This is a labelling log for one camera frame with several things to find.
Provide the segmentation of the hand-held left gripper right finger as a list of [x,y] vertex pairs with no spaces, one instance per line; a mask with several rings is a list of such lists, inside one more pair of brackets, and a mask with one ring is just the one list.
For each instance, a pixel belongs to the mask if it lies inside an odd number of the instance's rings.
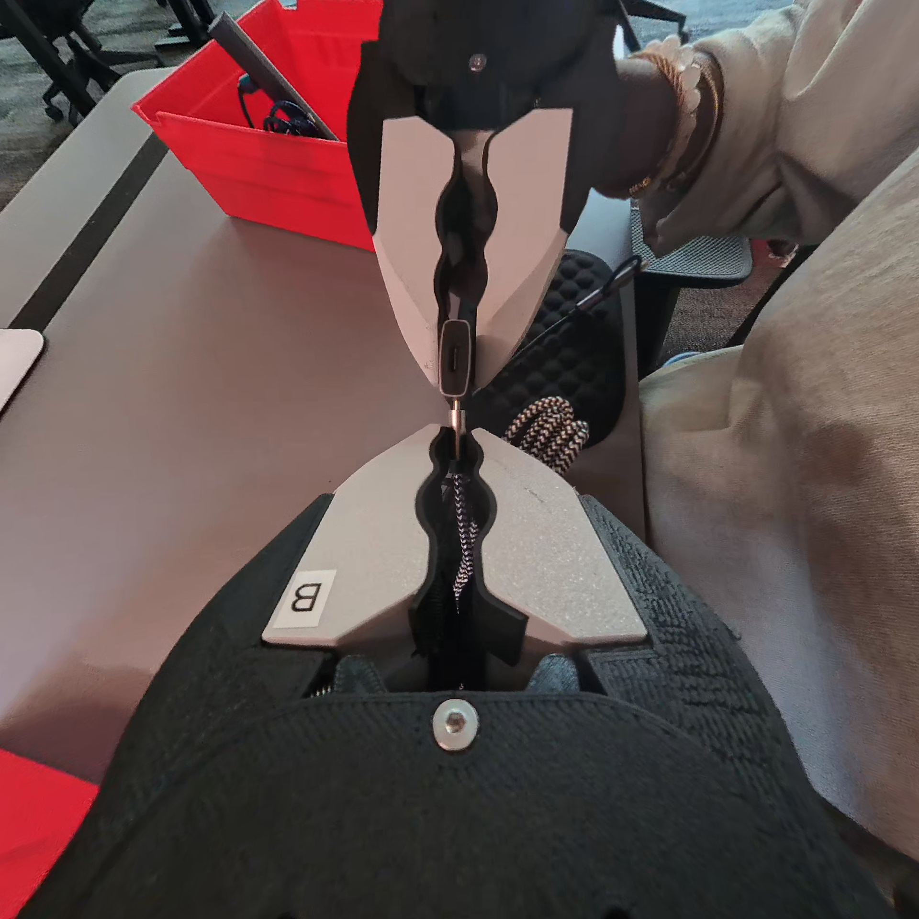
[[504,664],[545,652],[640,644],[647,629],[584,509],[557,472],[477,429],[467,487],[477,522],[471,621]]

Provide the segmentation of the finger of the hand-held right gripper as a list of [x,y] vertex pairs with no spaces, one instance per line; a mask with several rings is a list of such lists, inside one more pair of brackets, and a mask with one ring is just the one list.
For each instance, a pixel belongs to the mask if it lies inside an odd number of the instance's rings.
[[476,382],[490,382],[513,355],[559,265],[568,239],[560,216],[571,124],[570,109],[534,109],[486,145],[485,175],[497,212],[484,246]]
[[455,167],[453,140],[422,118],[383,122],[377,259],[397,325],[435,389],[440,322],[435,278],[444,254],[437,213]]

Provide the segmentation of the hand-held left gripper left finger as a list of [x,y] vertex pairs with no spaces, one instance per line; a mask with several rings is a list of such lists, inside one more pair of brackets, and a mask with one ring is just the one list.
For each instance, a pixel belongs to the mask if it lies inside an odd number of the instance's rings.
[[336,489],[262,633],[267,644],[414,650],[410,609],[434,583],[453,437],[430,424]]

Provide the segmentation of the red plastic bin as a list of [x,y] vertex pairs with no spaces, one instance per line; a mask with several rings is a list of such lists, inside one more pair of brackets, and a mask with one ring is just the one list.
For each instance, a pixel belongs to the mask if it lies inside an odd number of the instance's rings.
[[13,918],[84,820],[98,786],[1,752],[1,916]]
[[260,2],[239,19],[339,142],[263,129],[270,101],[237,96],[243,69],[214,41],[134,106],[224,213],[373,251],[346,144],[348,102],[361,44],[376,40],[382,3]]

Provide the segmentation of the grey usb-c adapter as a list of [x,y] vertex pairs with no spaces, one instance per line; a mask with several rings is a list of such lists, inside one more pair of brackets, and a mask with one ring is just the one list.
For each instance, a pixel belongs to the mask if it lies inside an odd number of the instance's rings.
[[438,383],[441,394],[450,401],[466,398],[472,379],[474,336],[463,319],[443,323],[438,358]]

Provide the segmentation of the grey usb hub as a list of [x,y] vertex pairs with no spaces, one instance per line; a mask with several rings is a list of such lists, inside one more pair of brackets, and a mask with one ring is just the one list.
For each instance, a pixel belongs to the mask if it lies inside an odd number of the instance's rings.
[[264,92],[274,104],[292,104],[303,113],[306,121],[314,125],[316,136],[331,142],[339,140],[313,107],[228,13],[223,12],[214,18],[209,27],[209,35],[243,69],[249,83]]

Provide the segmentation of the person's right hand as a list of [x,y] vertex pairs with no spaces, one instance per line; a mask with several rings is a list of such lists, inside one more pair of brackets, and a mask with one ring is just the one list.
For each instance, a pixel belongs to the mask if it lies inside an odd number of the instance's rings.
[[628,58],[616,67],[616,136],[593,188],[613,200],[653,179],[669,155],[679,120],[679,103],[670,79],[646,58]]

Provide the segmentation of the grey mesh office chair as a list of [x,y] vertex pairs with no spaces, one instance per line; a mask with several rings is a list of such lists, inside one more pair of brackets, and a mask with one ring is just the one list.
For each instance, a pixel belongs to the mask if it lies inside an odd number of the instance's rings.
[[644,242],[637,202],[630,203],[634,253],[644,263],[642,275],[676,289],[726,289],[746,281],[752,273],[750,242],[741,236],[698,237],[665,258],[656,257]]

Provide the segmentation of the black office chair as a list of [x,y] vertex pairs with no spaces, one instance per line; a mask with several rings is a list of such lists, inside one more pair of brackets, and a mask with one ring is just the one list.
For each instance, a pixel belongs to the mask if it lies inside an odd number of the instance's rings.
[[95,83],[107,93],[120,79],[117,66],[153,63],[162,66],[156,52],[112,52],[86,29],[84,17],[91,1],[3,1],[2,39],[14,38],[25,48],[52,84],[43,94],[45,111],[52,121],[64,119],[54,98],[63,95],[70,104],[68,121],[76,126],[95,107],[88,86]]

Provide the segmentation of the white panel stand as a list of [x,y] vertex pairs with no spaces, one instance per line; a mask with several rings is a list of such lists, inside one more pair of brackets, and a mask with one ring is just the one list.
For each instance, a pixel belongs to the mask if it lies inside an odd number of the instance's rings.
[[1,413],[21,389],[45,350],[44,335],[33,329],[1,330]]

